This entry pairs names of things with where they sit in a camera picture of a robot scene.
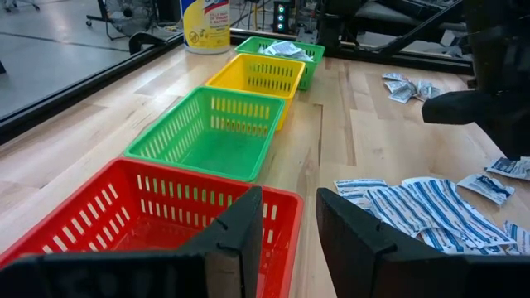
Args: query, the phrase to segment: floor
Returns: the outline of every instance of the floor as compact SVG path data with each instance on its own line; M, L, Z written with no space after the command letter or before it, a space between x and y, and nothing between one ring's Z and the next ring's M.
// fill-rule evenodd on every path
M37 0L0 11L0 118L129 57L128 41L110 41L104 24L84 24L95 1Z
M234 56L176 48L0 146L0 251ZM333 190L334 180L358 178L391 185L418 176L459 181L502 156L475 124L425 124L422 102L390 100L381 79L386 72L428 79L446 92L466 89L454 74L324 59L311 89L293 100L256 181L304 199L291 297L335 297L316 227L317 187ZM459 193L499 227L510 219L530 228L530 186L494 177L516 188L502 208L467 190Z

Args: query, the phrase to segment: disinfecting wipes container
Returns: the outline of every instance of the disinfecting wipes container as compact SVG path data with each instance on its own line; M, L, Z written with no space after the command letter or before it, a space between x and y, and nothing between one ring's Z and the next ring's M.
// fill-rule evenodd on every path
M196 54L230 49L229 0L181 0L184 44Z

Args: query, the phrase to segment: cable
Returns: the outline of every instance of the cable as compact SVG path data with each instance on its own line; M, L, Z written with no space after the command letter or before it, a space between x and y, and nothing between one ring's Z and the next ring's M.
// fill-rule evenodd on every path
M250 4L250 7L248 7L248 22L247 22L247 30L250 30L250 15L252 14L252 4Z
M254 3L254 30L258 30L258 4Z
M298 26L298 1L295 1L295 26Z
M239 19L238 19L238 22L235 23L235 27L236 28L239 28L239 22L241 22L242 18L243 18L243 14L245 12L245 8L247 8L247 2L245 1L245 5L243 7L243 9L241 9L241 5L239 5L238 7L238 10L239 10Z
M262 17L262 31L265 32L265 0L263 0Z

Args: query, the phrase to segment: wooden table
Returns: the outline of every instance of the wooden table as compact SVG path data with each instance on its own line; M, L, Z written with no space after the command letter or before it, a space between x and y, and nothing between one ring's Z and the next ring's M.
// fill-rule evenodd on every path
M179 47L1 146L0 251L232 57L233 51L204 56ZM381 74L389 71L445 91L466 89L453 74L326 58L274 138L258 183L297 192L306 202L292 297L335 296L316 228L317 187L333 190L333 180L354 178L396 185L424 175L458 181L502 155L475 124L425 124L422 102L388 99ZM530 228L530 184L500 180L517 189L502 208L459 192L497 225L511 219Z

